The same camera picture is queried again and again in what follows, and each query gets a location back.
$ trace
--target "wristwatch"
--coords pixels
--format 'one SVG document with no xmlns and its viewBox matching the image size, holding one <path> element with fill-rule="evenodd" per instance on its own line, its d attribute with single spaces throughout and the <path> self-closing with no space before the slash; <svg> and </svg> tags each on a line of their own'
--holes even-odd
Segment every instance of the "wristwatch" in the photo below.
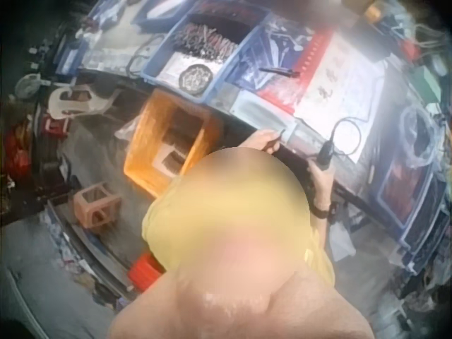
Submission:
<svg viewBox="0 0 452 339">
<path fill-rule="evenodd" d="M 311 206 L 311 213 L 318 219 L 326 219 L 330 215 L 330 210 L 321 210 L 320 208 L 317 208 L 315 203 L 313 203 Z"/>
</svg>

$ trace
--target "hand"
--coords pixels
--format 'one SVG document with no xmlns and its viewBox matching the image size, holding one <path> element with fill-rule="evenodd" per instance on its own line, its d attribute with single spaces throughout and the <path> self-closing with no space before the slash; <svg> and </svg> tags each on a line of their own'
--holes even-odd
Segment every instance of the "hand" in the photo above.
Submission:
<svg viewBox="0 0 452 339">
<path fill-rule="evenodd" d="M 264 150 L 268 154 L 273 154 L 280 148 L 280 141 L 277 140 L 280 135 L 270 129 L 261 129 L 251 134 L 239 147 L 254 148 L 255 150 Z"/>
<path fill-rule="evenodd" d="M 316 188 L 316 206 L 317 208 L 325 207 L 331 204 L 331 193 L 333 192 L 334 167 L 330 167 L 326 171 L 322 171 L 315 161 L 308 160 L 308 171 L 311 172 L 311 178 Z"/>
</svg>

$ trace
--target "black tool handle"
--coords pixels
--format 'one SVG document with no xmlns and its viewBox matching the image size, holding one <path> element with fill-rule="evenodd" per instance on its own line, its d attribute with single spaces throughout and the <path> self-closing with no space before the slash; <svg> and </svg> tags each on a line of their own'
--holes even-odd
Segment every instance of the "black tool handle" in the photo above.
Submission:
<svg viewBox="0 0 452 339">
<path fill-rule="evenodd" d="M 334 143 L 331 140 L 328 140 L 322 145 L 322 148 L 320 149 L 320 152 L 317 155 L 316 158 L 317 167 L 320 168 L 322 171 L 326 171 L 328 168 L 330 168 L 331 159 L 333 159 L 333 154 L 334 154 Z"/>
</svg>

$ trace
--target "plastic bag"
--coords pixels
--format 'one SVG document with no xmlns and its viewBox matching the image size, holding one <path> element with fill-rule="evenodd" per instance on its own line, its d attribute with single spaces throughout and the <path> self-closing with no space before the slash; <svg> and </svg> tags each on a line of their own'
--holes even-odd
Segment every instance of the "plastic bag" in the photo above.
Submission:
<svg viewBox="0 0 452 339">
<path fill-rule="evenodd" d="M 120 129 L 114 132 L 114 136 L 116 136 L 118 139 L 131 142 L 133 135 L 135 134 L 136 127 L 140 122 L 140 117 L 141 115 L 138 115 L 135 119 L 122 126 Z"/>
<path fill-rule="evenodd" d="M 400 116 L 399 131 L 408 167 L 427 166 L 433 161 L 439 131 L 428 112 L 416 106 L 405 108 Z"/>
</svg>

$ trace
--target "red box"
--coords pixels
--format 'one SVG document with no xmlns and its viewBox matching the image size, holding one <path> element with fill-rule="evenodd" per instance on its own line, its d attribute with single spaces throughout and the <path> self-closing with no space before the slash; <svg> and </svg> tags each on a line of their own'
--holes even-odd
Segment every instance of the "red box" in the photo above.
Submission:
<svg viewBox="0 0 452 339">
<path fill-rule="evenodd" d="M 138 258 L 127 273 L 133 286 L 140 291 L 146 291 L 163 273 L 165 269 L 150 252 Z"/>
</svg>

